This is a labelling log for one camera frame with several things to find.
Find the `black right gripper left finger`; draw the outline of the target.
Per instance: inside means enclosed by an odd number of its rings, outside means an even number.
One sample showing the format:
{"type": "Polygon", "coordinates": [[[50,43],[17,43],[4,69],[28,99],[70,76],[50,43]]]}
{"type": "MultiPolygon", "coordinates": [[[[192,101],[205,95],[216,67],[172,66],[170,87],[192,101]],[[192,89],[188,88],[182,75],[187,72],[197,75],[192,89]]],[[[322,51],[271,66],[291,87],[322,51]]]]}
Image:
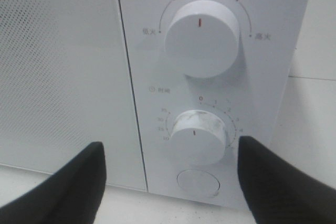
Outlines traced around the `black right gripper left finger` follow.
{"type": "Polygon", "coordinates": [[[1,207],[1,223],[94,223],[106,187],[101,142],[92,142],[40,185],[1,207]]]}

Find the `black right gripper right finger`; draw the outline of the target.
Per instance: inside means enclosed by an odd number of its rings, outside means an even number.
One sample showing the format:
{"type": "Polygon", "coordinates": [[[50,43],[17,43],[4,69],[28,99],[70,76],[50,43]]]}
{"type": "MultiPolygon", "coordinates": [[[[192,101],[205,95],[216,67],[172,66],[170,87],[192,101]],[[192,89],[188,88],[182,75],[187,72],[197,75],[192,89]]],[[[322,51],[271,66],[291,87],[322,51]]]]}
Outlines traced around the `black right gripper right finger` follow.
{"type": "Polygon", "coordinates": [[[335,189],[251,136],[239,138],[237,174],[256,223],[335,223],[335,189]]]}

